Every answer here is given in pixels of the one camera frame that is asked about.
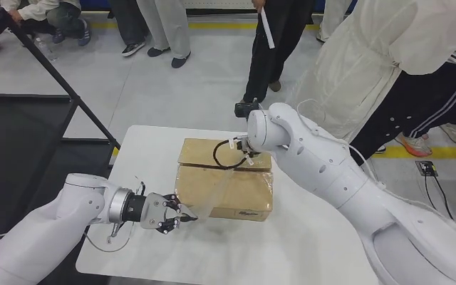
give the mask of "yellow floor line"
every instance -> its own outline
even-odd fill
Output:
[[[114,149],[113,156],[117,156],[119,150]],[[413,158],[415,157],[405,150],[402,145],[389,145],[386,147],[386,152],[382,155],[374,155],[374,158]],[[456,159],[456,147],[432,147],[432,155],[424,157],[423,159],[435,159],[435,160],[453,160]]]
[[[91,23],[90,24],[94,29],[116,29],[116,23]],[[188,25],[191,29],[255,29],[257,23],[189,23]],[[319,25],[307,25],[306,30],[316,31],[319,29]]]

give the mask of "power outlet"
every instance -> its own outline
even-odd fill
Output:
[[[421,176],[439,176],[437,174],[437,169],[435,168],[434,163],[429,160],[417,160],[415,161],[418,171],[420,171]]]

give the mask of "sneaker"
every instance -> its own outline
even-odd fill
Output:
[[[191,54],[192,52],[190,52],[188,56],[184,57],[183,59],[173,58],[171,66],[173,68],[181,68],[187,62],[187,59],[190,57]]]
[[[135,52],[139,51],[143,46],[145,46],[145,43],[132,43],[127,45],[127,47],[123,50],[122,56],[127,57],[131,56]]]
[[[270,83],[270,84],[268,84],[268,86],[274,92],[279,92],[280,89],[282,88],[282,84],[280,84],[280,81]]]
[[[320,43],[325,43],[325,41],[321,39],[321,28],[320,28],[320,30],[318,30],[318,33],[316,34],[315,38]]]
[[[426,157],[432,154],[432,150],[423,137],[407,138],[401,133],[398,136],[398,142],[405,147],[408,153],[416,157]]]
[[[81,21],[84,23],[84,36],[82,38],[78,38],[78,46],[87,46],[90,42],[90,29],[86,20],[81,19]]]
[[[63,35],[62,30],[59,28],[56,29],[56,33],[52,36],[52,42],[57,44],[65,41],[65,35]]]
[[[147,55],[150,56],[151,58],[155,58],[166,51],[171,51],[171,48],[166,48],[162,51],[160,49],[150,48],[149,51],[147,51]]]
[[[450,137],[450,139],[456,143],[456,125],[444,124],[440,128]]]
[[[378,150],[375,152],[377,155],[381,155],[386,152],[386,146],[382,145],[381,147],[378,148]]]

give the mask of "hand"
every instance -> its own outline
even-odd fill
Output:
[[[22,16],[17,10],[10,10],[8,13],[11,15],[13,20],[18,24],[23,20]]]
[[[266,0],[252,0],[252,3],[256,9],[256,11],[258,12],[258,14],[261,13],[261,10],[263,9],[265,3],[266,3]]]

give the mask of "person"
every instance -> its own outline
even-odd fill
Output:
[[[88,23],[79,18],[79,0],[2,0],[1,5],[32,38],[34,33],[49,33],[54,43],[66,37],[78,39],[79,46],[90,42]]]
[[[451,55],[447,62],[456,64],[456,52]],[[454,101],[455,100],[448,101],[449,105],[454,104]],[[429,138],[428,131],[433,126],[443,124],[440,128],[454,143],[456,143],[456,108],[443,108],[438,115],[440,115],[438,118],[436,115],[430,116],[425,118],[419,125],[403,131],[399,134],[397,141],[401,143],[411,155],[416,157],[427,157],[432,154],[431,147],[426,143],[426,140]]]
[[[138,0],[138,6],[154,39],[147,52],[156,57],[171,51],[173,68],[181,68],[190,57],[190,35],[183,0]]]
[[[343,18],[350,7],[351,0],[326,0],[323,21],[320,30],[316,34],[317,41],[325,43],[342,23]]]
[[[312,100],[304,115],[369,158],[454,93],[455,14],[456,1],[358,1],[288,103]]]
[[[136,0],[109,0],[109,4],[117,20],[120,36],[127,46],[122,56],[131,56],[145,45],[149,28]]]
[[[254,98],[262,102],[268,86],[277,92],[281,89],[280,76],[287,58],[298,45],[313,8],[312,0],[252,0],[258,13],[264,9],[276,48],[270,49],[264,32],[261,15],[252,48],[249,82],[241,103]]]

